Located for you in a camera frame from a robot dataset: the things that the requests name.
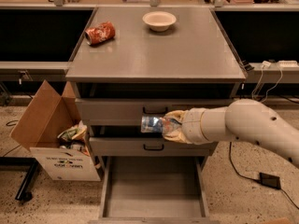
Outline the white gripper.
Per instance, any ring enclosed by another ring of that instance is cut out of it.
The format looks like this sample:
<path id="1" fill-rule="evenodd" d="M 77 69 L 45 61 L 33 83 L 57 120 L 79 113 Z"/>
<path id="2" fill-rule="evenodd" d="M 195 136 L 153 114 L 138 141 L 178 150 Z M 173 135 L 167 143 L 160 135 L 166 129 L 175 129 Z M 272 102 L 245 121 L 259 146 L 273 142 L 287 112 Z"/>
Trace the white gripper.
<path id="1" fill-rule="evenodd" d="M 201 119 L 205 112 L 204 108 L 191 110 L 174 110 L 164 115 L 166 119 L 174 119 L 182 122 L 181 131 L 164 133 L 163 138 L 176 143 L 202 145 L 206 138 L 201 129 Z"/>

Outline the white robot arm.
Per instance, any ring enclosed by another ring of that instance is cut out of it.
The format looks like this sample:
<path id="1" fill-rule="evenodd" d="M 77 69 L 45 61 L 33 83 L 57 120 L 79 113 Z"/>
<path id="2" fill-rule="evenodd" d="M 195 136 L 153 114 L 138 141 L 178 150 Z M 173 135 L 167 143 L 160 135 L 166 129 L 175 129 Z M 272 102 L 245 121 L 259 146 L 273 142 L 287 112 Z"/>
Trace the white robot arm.
<path id="1" fill-rule="evenodd" d="M 164 139 L 203 145 L 212 142 L 248 142 L 270 150 L 299 167 L 299 130 L 276 111 L 250 99 L 225 107 L 175 110 L 163 127 Z"/>

